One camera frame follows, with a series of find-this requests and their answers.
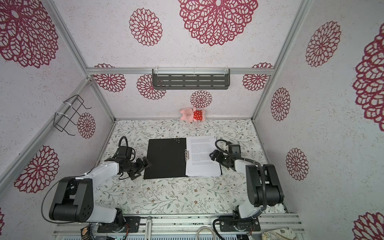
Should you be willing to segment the teal folder with black inside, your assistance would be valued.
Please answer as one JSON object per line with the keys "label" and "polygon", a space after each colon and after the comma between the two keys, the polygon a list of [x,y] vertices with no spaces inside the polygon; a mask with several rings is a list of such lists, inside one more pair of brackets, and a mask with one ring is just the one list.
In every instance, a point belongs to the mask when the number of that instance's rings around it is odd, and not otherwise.
{"label": "teal folder with black inside", "polygon": [[152,166],[145,169],[144,179],[187,177],[186,148],[186,138],[150,139],[147,159]]}

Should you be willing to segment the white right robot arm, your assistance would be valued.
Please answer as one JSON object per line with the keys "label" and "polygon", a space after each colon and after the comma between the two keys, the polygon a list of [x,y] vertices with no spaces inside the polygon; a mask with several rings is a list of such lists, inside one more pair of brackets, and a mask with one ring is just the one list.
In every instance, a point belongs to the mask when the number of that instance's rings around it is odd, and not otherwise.
{"label": "white right robot arm", "polygon": [[240,145],[229,141],[217,140],[215,147],[209,154],[212,161],[246,176],[248,200],[235,208],[234,220],[256,219],[267,207],[283,203],[284,193],[274,165],[243,157]]}

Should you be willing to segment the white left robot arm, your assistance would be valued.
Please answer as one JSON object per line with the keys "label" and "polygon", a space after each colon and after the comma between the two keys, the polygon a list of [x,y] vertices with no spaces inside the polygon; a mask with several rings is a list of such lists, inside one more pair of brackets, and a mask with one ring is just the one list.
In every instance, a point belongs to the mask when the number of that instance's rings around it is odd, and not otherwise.
{"label": "white left robot arm", "polygon": [[119,208],[107,208],[94,200],[94,191],[106,180],[128,174],[135,180],[141,172],[152,164],[146,157],[132,160],[130,147],[119,147],[112,158],[105,160],[82,176],[65,177],[58,181],[58,186],[49,210],[52,221],[66,223],[104,223],[122,228],[125,219]]}

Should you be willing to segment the white printed paper sheet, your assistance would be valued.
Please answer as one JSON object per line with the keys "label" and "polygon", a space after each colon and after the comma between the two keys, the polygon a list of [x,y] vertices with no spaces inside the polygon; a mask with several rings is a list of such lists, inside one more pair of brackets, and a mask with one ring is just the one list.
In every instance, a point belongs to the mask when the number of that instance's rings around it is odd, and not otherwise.
{"label": "white printed paper sheet", "polygon": [[187,177],[219,177],[222,175],[220,164],[209,157],[209,154],[217,149],[215,142],[214,136],[186,138],[186,150],[190,154],[190,159],[186,162]]}

